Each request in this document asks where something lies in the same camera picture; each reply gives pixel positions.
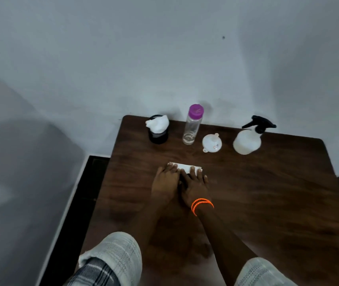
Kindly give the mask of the person's right hand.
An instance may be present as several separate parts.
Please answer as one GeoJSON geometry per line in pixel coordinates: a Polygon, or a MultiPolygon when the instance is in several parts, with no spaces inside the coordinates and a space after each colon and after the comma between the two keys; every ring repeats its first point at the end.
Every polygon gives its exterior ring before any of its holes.
{"type": "Polygon", "coordinates": [[[203,183],[198,180],[191,180],[189,183],[183,182],[182,186],[182,198],[185,204],[189,208],[193,208],[197,202],[201,201],[212,201],[209,194],[208,183],[203,183]]]}

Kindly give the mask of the person's left hand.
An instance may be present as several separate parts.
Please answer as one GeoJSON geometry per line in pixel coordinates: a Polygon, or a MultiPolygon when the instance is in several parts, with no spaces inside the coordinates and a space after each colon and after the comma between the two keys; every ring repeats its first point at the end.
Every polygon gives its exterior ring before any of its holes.
{"type": "Polygon", "coordinates": [[[179,178],[176,177],[157,177],[157,172],[152,183],[151,197],[154,200],[170,202],[177,192],[179,178]]]}

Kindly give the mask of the white cloth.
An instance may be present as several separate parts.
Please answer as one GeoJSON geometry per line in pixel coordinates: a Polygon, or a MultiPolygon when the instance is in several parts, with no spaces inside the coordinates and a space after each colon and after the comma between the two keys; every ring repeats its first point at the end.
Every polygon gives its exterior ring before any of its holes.
{"type": "Polygon", "coordinates": [[[191,168],[193,167],[195,169],[195,173],[197,174],[197,171],[200,170],[202,171],[202,168],[201,167],[197,167],[197,166],[193,166],[193,165],[186,165],[186,164],[181,164],[181,163],[176,163],[176,162],[169,162],[167,164],[177,164],[177,168],[178,169],[183,169],[186,174],[190,174],[191,172],[191,168]]]}

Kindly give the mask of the person's right forearm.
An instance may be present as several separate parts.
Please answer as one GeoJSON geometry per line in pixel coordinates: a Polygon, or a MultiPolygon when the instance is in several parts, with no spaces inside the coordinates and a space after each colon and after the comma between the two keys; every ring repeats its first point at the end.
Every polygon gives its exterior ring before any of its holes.
{"type": "Polygon", "coordinates": [[[192,211],[205,230],[226,286],[234,286],[244,264],[258,256],[228,229],[211,202],[197,202],[192,211]]]}

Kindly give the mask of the person's left forearm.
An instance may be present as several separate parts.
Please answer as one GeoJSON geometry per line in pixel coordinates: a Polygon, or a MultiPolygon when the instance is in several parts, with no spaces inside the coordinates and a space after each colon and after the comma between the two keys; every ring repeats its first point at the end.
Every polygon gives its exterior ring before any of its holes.
{"type": "Polygon", "coordinates": [[[149,245],[158,220],[170,201],[171,199],[167,197],[151,197],[148,203],[123,227],[122,231],[136,240],[142,255],[149,245]]]}

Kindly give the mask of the white plastic funnel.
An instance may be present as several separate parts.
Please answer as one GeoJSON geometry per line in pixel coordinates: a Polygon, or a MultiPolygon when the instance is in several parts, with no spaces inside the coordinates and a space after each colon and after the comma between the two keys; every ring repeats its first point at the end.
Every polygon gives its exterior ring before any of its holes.
{"type": "Polygon", "coordinates": [[[222,148],[222,141],[218,133],[208,134],[202,139],[204,153],[216,153],[222,148]]]}

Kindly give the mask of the black cup with white tissue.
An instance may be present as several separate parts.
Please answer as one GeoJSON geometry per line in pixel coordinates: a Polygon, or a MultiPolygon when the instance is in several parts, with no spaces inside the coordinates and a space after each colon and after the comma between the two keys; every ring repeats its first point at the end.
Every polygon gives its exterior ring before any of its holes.
{"type": "Polygon", "coordinates": [[[153,144],[163,144],[168,139],[169,118],[167,115],[153,115],[145,122],[148,137],[153,144]]]}

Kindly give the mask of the clear bottle with purple cap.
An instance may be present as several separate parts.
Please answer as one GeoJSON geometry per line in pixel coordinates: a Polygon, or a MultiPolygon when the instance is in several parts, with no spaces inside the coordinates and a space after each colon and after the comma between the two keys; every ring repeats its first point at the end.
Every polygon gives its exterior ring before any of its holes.
{"type": "Polygon", "coordinates": [[[200,104],[193,104],[190,106],[182,137],[184,144],[191,145],[194,143],[201,121],[203,119],[204,111],[204,107],[200,104]]]}

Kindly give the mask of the white spray bottle black trigger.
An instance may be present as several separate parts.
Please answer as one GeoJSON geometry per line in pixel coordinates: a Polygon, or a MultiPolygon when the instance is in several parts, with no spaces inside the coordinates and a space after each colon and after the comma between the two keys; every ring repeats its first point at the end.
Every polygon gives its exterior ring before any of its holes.
{"type": "Polygon", "coordinates": [[[264,117],[253,115],[252,120],[242,126],[243,130],[235,138],[233,142],[234,150],[241,155],[247,155],[256,151],[262,144],[262,134],[268,128],[275,129],[277,125],[264,117]]]}

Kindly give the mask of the white checked left sleeve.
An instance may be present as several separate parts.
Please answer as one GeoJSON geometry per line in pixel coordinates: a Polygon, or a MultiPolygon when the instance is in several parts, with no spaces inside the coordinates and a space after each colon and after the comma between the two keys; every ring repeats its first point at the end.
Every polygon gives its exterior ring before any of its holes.
{"type": "Polygon", "coordinates": [[[142,254],[137,241],[114,232],[79,256],[77,271],[63,286],[138,286],[142,254]]]}

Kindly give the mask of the white checked sleeve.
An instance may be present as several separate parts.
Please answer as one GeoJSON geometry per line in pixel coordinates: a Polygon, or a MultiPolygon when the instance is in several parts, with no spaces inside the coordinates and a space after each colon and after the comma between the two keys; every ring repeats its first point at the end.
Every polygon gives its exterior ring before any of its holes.
{"type": "Polygon", "coordinates": [[[142,254],[137,241],[114,232],[79,256],[77,271],[63,286],[138,286],[142,254]]]}
{"type": "Polygon", "coordinates": [[[256,257],[242,267],[234,286],[298,286],[283,275],[271,262],[256,257]]]}

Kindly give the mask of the white checked right sleeve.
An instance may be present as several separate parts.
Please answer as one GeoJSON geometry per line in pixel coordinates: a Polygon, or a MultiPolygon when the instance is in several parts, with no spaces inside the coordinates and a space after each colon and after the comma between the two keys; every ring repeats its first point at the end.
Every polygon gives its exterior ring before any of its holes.
{"type": "Polygon", "coordinates": [[[242,267],[234,286],[298,286],[283,275],[271,262],[256,257],[242,267]]]}

